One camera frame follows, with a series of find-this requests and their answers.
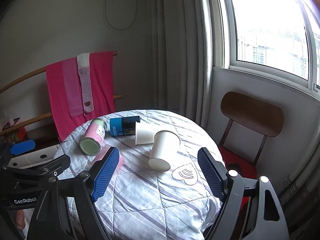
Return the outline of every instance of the window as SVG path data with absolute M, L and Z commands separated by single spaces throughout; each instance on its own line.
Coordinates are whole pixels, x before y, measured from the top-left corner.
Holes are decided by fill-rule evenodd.
M 220 0 L 221 66 L 320 100 L 320 24 L 308 5 L 310 0 Z
M 308 79 L 308 46 L 296 0 L 232 0 L 237 60 L 257 63 Z
M 311 25 L 311 30 L 313 32 L 313 37 L 315 39 L 315 50 L 316 50 L 316 66 L 317 66 L 317 77 L 316 77 L 316 84 L 318 88 L 320 88 L 320 28 L 319 25 L 317 24 L 315 17 L 313 16 L 313 13 L 310 12 L 309 9 L 306 10 L 308 18 L 310 20 L 310 25 Z

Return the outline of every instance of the towel rack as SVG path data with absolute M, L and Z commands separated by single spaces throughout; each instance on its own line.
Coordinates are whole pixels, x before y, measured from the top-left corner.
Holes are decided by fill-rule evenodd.
M 113 52 L 113 56 L 117 56 L 117 55 L 118 55 L 118 52 L 114 51 Z M 34 70 L 34 71 L 32 71 L 32 72 L 30 72 L 28 74 L 25 74 L 22 77 L 19 77 L 19 78 L 13 80 L 12 82 L 10 82 L 9 84 L 5 85 L 3 88 L 0 89 L 0 94 L 3 93 L 4 91 L 6 91 L 7 89 L 13 87 L 14 85 L 19 84 L 20 82 L 22 82 L 22 81 L 24 81 L 24 80 L 26 80 L 26 79 L 28 79 L 30 77 L 36 76 L 36 75 L 38 75 L 40 73 L 43 73 L 43 72 L 45 72 L 45 67 L 36 69 L 36 70 Z M 122 98 L 122 95 L 114 95 L 113 96 L 114 100 L 121 99 L 121 98 Z M 0 136 L 12 133 L 13 131 L 18 130 L 18 129 L 24 127 L 24 126 L 39 122 L 41 120 L 44 120 L 44 119 L 47 119 L 47 118 L 50 118 L 50 117 L 52 117 L 52 113 L 41 114 L 41 115 L 39 115 L 37 117 L 31 118 L 29 120 L 26 120 L 24 122 L 21 122 L 21 123 L 19 123 L 17 125 L 14 125 L 14 126 L 12 126 L 10 128 L 7 128 L 7 129 L 1 131 L 0 132 Z

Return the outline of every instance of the heart-shaped coaster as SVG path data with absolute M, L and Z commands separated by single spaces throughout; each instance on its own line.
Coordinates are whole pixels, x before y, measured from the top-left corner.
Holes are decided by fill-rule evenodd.
M 175 180 L 183 180 L 185 184 L 192 186 L 198 181 L 198 174 L 191 163 L 182 165 L 172 172 Z

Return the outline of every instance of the human hand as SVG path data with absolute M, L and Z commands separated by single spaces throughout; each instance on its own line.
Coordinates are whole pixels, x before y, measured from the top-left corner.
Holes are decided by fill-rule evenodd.
M 22 230 L 26 226 L 23 210 L 17 210 L 14 219 L 16 221 L 16 226 L 18 229 Z

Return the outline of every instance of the red chair seat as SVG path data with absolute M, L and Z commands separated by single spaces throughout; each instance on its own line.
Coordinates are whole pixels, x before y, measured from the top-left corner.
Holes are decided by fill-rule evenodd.
M 222 155 L 222 159 L 226 164 L 227 170 L 236 170 L 243 178 L 256 179 L 257 170 L 256 168 L 237 154 L 229 151 L 225 147 L 218 145 L 218 149 Z M 241 209 L 249 201 L 249 197 L 244 197 L 241 203 Z

